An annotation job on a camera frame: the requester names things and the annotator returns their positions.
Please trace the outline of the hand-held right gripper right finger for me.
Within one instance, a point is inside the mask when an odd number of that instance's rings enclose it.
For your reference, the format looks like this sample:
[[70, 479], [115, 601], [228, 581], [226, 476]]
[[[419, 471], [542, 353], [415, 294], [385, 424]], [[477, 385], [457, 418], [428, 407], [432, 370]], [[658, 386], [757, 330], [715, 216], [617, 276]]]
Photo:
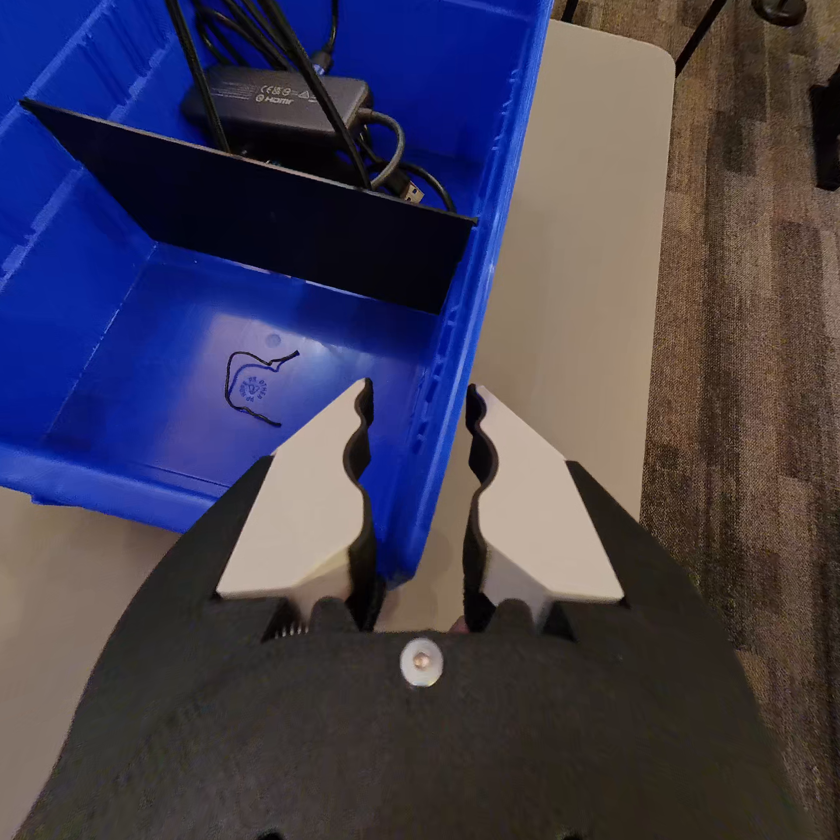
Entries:
[[487, 629], [506, 600], [537, 627], [556, 602], [619, 603], [623, 588], [561, 452], [483, 385], [469, 385], [465, 424], [479, 482], [463, 548], [470, 632]]

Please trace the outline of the black pole round foot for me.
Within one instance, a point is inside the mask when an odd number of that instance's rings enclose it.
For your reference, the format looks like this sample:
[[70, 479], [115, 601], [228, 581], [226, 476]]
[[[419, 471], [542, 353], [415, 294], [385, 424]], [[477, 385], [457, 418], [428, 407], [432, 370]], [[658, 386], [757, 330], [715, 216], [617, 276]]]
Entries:
[[767, 24], [792, 28], [804, 20], [806, 1], [751, 1], [752, 10]]
[[716, 22], [727, 0], [712, 1], [675, 60], [675, 78], [679, 78], [691, 58]]

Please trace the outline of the black thread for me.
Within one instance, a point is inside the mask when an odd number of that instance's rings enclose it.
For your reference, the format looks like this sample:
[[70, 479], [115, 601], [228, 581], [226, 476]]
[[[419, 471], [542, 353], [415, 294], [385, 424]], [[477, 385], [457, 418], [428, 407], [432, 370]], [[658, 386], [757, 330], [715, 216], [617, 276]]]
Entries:
[[249, 351], [232, 352], [226, 363], [224, 399], [228, 407], [271, 428], [282, 428], [278, 410], [266, 400], [280, 369], [300, 356], [299, 350], [275, 359], [263, 359]]

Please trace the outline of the black bin divider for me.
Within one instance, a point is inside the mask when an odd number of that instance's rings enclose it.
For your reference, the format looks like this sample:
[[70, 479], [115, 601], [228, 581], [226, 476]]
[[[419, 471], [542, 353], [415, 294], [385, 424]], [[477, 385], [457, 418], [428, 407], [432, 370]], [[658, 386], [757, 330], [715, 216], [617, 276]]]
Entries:
[[439, 314], [477, 225], [315, 175], [24, 98], [154, 241]]

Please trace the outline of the black usb hub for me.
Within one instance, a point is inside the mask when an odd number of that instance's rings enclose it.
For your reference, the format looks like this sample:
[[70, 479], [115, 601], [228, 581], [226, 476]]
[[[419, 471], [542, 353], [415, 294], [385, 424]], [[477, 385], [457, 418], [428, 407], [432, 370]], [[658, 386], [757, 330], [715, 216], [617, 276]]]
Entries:
[[[305, 78], [294, 72], [241, 66], [211, 66], [206, 81], [228, 142], [313, 142], [336, 148], [339, 137]], [[354, 134], [359, 111], [373, 106], [369, 85], [347, 77], [321, 77], [347, 130]], [[181, 103], [183, 117], [208, 129], [199, 90], [193, 86]]]

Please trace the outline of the blue plastic bin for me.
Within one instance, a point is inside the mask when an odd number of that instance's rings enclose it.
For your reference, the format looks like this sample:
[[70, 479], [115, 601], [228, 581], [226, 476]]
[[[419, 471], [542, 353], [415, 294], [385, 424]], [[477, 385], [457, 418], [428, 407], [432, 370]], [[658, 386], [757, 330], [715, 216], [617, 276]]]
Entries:
[[[163, 2], [2, 2], [2, 486], [183, 532], [353, 382], [374, 388], [380, 574], [414, 576], [464, 404], [552, 2], [341, 2], [365, 81], [473, 228], [439, 314], [154, 241], [19, 101], [217, 150]], [[228, 356], [300, 356], [225, 402]]]

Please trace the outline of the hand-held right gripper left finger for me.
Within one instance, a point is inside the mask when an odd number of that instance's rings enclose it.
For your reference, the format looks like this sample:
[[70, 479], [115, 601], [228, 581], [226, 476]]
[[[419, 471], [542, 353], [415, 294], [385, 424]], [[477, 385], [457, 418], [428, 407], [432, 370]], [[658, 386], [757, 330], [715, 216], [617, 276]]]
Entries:
[[359, 627], [375, 624], [384, 582], [361, 485], [373, 418], [373, 382], [365, 377], [275, 450], [220, 577], [220, 596], [285, 597], [299, 614], [329, 596], [345, 603]]

